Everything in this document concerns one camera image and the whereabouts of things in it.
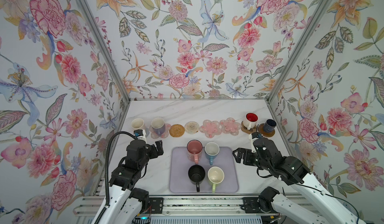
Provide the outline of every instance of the blue mug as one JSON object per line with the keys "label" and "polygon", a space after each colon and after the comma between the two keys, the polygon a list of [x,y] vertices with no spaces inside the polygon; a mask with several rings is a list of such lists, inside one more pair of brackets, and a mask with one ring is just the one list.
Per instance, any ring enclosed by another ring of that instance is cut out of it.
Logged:
{"label": "blue mug", "polygon": [[213,165],[214,159],[217,157],[218,152],[220,151],[220,147],[216,143],[210,142],[210,143],[207,143],[204,149],[205,149],[205,156],[209,160],[209,164]]}
{"label": "blue mug", "polygon": [[153,131],[159,136],[161,136],[166,131],[166,123],[161,117],[156,117],[153,119],[151,126]]}

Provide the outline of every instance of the white marble tabletop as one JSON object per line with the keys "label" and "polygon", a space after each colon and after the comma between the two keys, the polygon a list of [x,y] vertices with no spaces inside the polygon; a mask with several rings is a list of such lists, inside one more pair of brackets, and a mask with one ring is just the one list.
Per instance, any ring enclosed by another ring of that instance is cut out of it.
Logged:
{"label": "white marble tabletop", "polygon": [[[166,123],[171,125],[180,124],[184,126],[189,121],[195,121],[200,126],[203,121],[208,119],[211,121],[221,121],[228,117],[234,118],[240,122],[248,112],[253,112],[258,116],[258,124],[264,123],[267,119],[272,118],[266,102],[264,100],[190,100],[190,101],[132,101],[122,131],[133,133],[131,122],[135,118],[141,118],[145,121],[145,125],[149,127],[152,119],[155,117],[163,118]],[[270,139],[274,141],[277,148],[283,156],[288,156],[288,151],[277,130],[276,134]],[[233,136],[222,133],[215,135],[213,138],[207,138],[204,133],[195,134],[184,133],[181,137],[168,136],[165,139],[152,139],[151,135],[147,137],[147,143],[152,145],[155,141],[163,141],[164,154],[156,159],[148,162],[147,173],[145,177],[140,179],[135,187],[147,190],[150,195],[172,195],[169,190],[169,176],[171,151],[176,146],[186,146],[190,140],[199,140],[203,146],[210,141],[217,143],[219,146],[229,146],[233,150],[242,147],[250,149],[250,141],[248,134],[239,130],[239,135]],[[126,156],[127,145],[132,138],[127,135],[120,135],[117,146],[112,155],[109,166],[109,178],[111,172],[117,167],[120,159]],[[271,186],[280,192],[282,187],[286,193],[297,193],[293,188],[288,187],[284,182],[277,180],[275,177],[261,178],[256,174],[256,167],[246,166],[242,163],[235,162],[235,168],[238,177],[239,190],[236,194],[253,194],[261,193],[264,188]],[[260,175],[265,176],[269,173],[260,171]]]}

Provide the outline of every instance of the mug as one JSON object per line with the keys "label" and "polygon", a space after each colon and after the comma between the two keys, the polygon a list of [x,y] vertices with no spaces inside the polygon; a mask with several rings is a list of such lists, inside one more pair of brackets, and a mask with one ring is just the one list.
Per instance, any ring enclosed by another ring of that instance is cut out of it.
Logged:
{"label": "mug", "polygon": [[156,117],[152,120],[151,126],[153,128],[153,131],[161,136],[166,131],[166,122],[161,117]]}
{"label": "mug", "polygon": [[224,172],[221,168],[214,166],[208,170],[209,184],[212,185],[212,193],[215,193],[216,186],[224,180]]}
{"label": "mug", "polygon": [[146,128],[146,126],[144,124],[144,120],[142,120],[141,118],[134,119],[131,122],[131,127],[133,128],[133,130],[137,130],[137,129],[145,130],[146,136],[149,135],[149,129]]}
{"label": "mug", "polygon": [[210,142],[210,143],[207,143],[204,149],[205,149],[205,156],[209,160],[209,164],[213,165],[214,159],[217,157],[218,152],[220,151],[220,147],[216,143]]}
{"label": "mug", "polygon": [[189,141],[187,144],[187,155],[189,160],[194,161],[195,164],[199,164],[199,159],[201,158],[201,151],[203,150],[203,145],[198,140]]}
{"label": "mug", "polygon": [[268,119],[265,123],[264,123],[264,126],[263,126],[263,130],[266,132],[266,133],[270,133],[272,132],[276,127],[276,122],[272,119]]}
{"label": "mug", "polygon": [[200,192],[200,184],[205,178],[205,170],[200,165],[193,165],[188,170],[188,177],[193,184],[196,185],[196,191]]}
{"label": "mug", "polygon": [[256,114],[250,112],[245,115],[243,120],[243,125],[246,129],[250,130],[256,126],[256,122],[259,118]]}

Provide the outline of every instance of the blue flower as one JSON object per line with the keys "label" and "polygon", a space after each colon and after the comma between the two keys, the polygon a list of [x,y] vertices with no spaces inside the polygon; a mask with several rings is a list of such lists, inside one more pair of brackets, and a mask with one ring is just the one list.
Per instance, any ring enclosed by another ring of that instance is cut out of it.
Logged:
{"label": "blue flower", "polygon": [[74,156],[73,160],[71,160],[71,163],[72,163],[72,165],[71,165],[72,171],[74,171],[76,173],[79,170],[81,158],[78,156]]}
{"label": "blue flower", "polygon": [[244,8],[250,8],[253,5],[253,0],[244,0]]}
{"label": "blue flower", "polygon": [[36,40],[40,42],[40,32],[38,30],[36,30],[35,28],[30,29],[29,27],[27,27],[25,30],[27,32],[28,38],[32,39],[32,42],[36,43]]}
{"label": "blue flower", "polygon": [[32,126],[40,116],[40,112],[34,103],[37,97],[52,97],[56,92],[57,86],[42,85],[40,87],[30,87],[29,85],[32,85],[32,82],[26,68],[17,63],[13,63],[13,68],[14,69],[8,69],[8,79],[10,79],[12,83],[7,83],[0,79],[0,93],[4,95],[7,102],[21,100],[28,104],[30,116],[27,124],[28,126]]}
{"label": "blue flower", "polygon": [[314,148],[316,148],[317,152],[320,154],[323,154],[324,151],[327,149],[325,146],[325,143],[322,143],[321,141],[315,142],[312,144]]}
{"label": "blue flower", "polygon": [[106,121],[106,120],[101,121],[101,122],[100,122],[100,126],[103,127],[104,129],[108,129],[108,128],[111,128],[111,127],[114,128],[114,129],[116,129],[117,126],[116,126],[116,124],[115,124],[115,121],[116,121],[116,119],[118,118],[118,114],[119,114],[119,113],[117,113],[116,116],[112,118],[111,113],[108,112],[108,116],[107,116],[107,120],[108,120],[108,121]]}
{"label": "blue flower", "polygon": [[217,28],[217,26],[219,26],[224,19],[223,10],[221,10],[218,14],[214,13],[211,18],[211,8],[212,5],[209,0],[201,0],[200,16],[203,18],[202,25],[204,25],[207,30],[205,36],[197,40],[199,43],[205,43],[206,41],[208,41],[209,35],[211,35],[211,33],[213,32],[219,40],[223,41],[229,39],[222,30],[219,30]]}
{"label": "blue flower", "polygon": [[196,76],[189,79],[189,83],[197,83],[198,81],[199,81],[199,78],[197,78]]}
{"label": "blue flower", "polygon": [[247,97],[249,95],[249,94],[240,92],[241,91],[241,85],[239,85],[238,87],[235,87],[235,88],[233,88],[232,83],[226,83],[225,85],[227,86],[227,91],[229,92],[229,94],[233,95],[235,98],[237,98],[237,96]]}

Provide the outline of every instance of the coaster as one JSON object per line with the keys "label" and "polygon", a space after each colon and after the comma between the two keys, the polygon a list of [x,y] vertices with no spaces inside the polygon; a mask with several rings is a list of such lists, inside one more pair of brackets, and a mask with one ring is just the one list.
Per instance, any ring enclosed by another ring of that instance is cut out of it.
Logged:
{"label": "coaster", "polygon": [[173,137],[180,137],[184,134],[184,127],[180,124],[175,124],[170,127],[169,134]]}
{"label": "coaster", "polygon": [[246,128],[244,127],[243,122],[241,122],[241,130],[242,130],[243,132],[247,133],[247,134],[252,134],[252,133],[254,133],[254,132],[257,130],[257,128],[254,127],[254,128],[251,128],[250,130],[248,130],[248,129],[246,129]]}
{"label": "coaster", "polygon": [[207,138],[212,138],[215,135],[221,134],[220,123],[218,121],[205,120],[200,127],[200,132],[205,133]]}
{"label": "coaster", "polygon": [[221,131],[223,133],[230,133],[233,136],[237,136],[239,134],[239,129],[242,125],[236,122],[232,117],[228,117],[226,120],[221,120]]}
{"label": "coaster", "polygon": [[195,121],[189,121],[184,126],[186,133],[195,134],[199,131],[199,124]]}
{"label": "coaster", "polygon": [[165,131],[163,134],[161,134],[161,136],[159,136],[157,133],[155,133],[155,132],[153,131],[152,126],[150,126],[150,127],[149,127],[149,131],[151,132],[151,137],[152,137],[152,139],[158,139],[159,137],[161,137],[161,138],[167,138],[168,135],[169,135],[169,130],[170,130],[171,125],[170,125],[169,123],[166,123],[165,126],[166,126],[166,131]]}
{"label": "coaster", "polygon": [[264,136],[264,137],[272,137],[274,134],[275,134],[275,130],[271,131],[271,132],[265,132],[263,130],[263,127],[264,127],[264,124],[260,124],[259,125],[259,132]]}

